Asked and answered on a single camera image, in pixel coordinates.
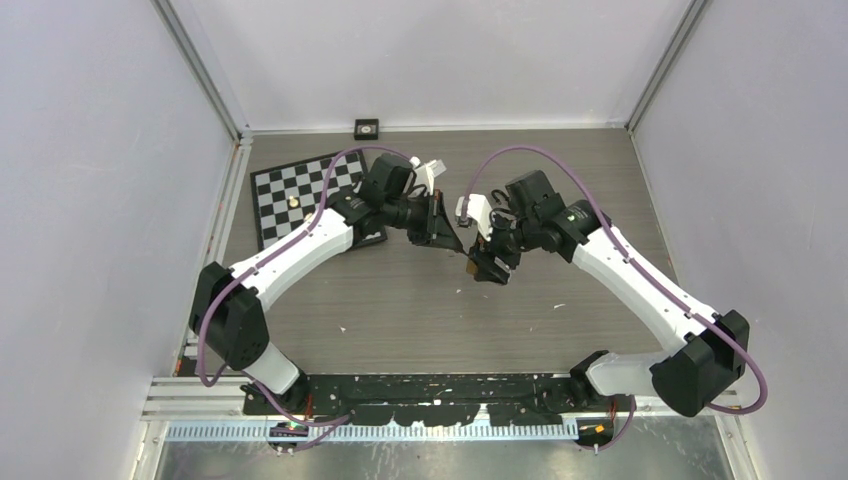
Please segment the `black Kaijing padlock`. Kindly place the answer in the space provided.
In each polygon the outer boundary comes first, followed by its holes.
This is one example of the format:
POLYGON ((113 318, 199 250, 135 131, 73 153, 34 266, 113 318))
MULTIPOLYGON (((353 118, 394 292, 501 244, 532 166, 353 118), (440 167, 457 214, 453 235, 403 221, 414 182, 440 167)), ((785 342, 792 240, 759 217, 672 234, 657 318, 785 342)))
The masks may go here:
POLYGON ((507 205, 509 203, 509 195, 501 189, 493 189, 490 191, 492 199, 497 205, 507 205))

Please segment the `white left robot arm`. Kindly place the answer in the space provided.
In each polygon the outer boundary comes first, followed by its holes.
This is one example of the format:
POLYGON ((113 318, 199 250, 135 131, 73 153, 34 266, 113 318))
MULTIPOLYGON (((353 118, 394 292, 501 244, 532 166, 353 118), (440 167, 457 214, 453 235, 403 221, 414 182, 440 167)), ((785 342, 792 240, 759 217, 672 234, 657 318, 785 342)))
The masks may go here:
POLYGON ((322 194, 315 213, 270 247, 230 267, 205 266, 188 320, 198 351, 211 349, 262 384, 280 412, 298 412, 307 398, 305 375, 272 343, 266 312, 316 267, 384 227, 406 231, 415 246, 461 251, 435 186, 444 171, 440 160, 387 151, 358 182, 322 194))

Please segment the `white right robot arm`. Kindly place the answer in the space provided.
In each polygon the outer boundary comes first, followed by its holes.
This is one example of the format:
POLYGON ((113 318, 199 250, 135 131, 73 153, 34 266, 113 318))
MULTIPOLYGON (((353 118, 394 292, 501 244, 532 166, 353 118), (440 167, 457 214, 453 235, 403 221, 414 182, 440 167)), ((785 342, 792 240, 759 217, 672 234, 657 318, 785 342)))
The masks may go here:
POLYGON ((718 313, 654 267, 586 200, 566 204, 540 170, 489 196, 461 197, 461 226, 474 225, 468 270, 479 282, 508 283, 522 254, 559 255, 620 300, 650 331, 660 349, 620 355, 596 351, 572 367, 571 397, 596 410, 618 395, 652 396, 694 417, 746 370, 750 325, 735 310, 718 313))

